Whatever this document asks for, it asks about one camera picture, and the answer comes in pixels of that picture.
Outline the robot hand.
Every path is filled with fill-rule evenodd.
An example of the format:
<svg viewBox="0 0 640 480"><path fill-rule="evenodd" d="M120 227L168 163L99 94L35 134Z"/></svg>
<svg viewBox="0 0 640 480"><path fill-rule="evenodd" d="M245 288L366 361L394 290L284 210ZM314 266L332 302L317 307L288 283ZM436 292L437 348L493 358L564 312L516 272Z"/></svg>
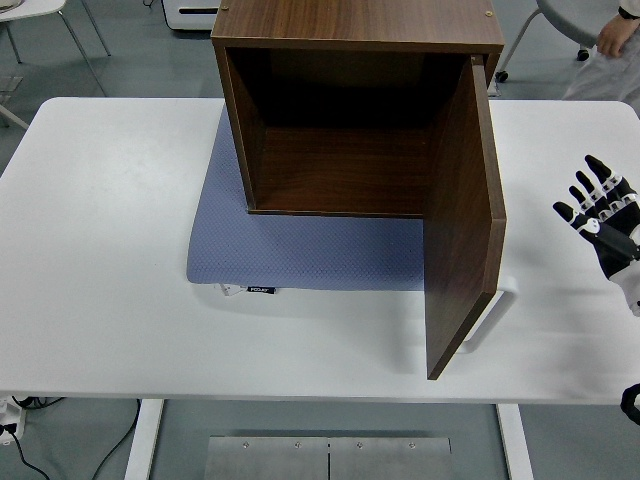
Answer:
<svg viewBox="0 0 640 480"><path fill-rule="evenodd" d="M585 162L598 183L578 171L579 185L571 186L569 193L579 208L558 201L553 209L593 246L604 276L620 287L631 313L638 316L639 194L600 159L587 155Z"/></svg>

